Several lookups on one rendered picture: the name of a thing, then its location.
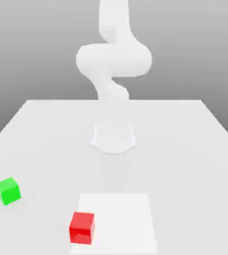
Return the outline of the small red cube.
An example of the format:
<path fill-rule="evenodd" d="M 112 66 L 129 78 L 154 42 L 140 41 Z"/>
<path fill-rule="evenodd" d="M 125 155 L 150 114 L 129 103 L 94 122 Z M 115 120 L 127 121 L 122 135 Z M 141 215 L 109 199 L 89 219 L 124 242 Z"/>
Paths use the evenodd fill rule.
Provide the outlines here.
<path fill-rule="evenodd" d="M 92 243 L 95 230 L 94 213 L 74 212 L 69 225 L 70 242 L 74 244 Z"/>

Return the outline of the small green cube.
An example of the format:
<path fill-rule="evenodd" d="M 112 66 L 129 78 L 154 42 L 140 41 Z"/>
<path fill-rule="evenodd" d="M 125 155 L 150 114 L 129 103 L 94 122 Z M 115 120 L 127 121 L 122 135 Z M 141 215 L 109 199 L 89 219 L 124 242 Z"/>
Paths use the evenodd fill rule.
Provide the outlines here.
<path fill-rule="evenodd" d="M 0 200 L 3 205 L 8 205 L 21 198 L 18 183 L 14 178 L 9 177 L 0 181 Z"/>

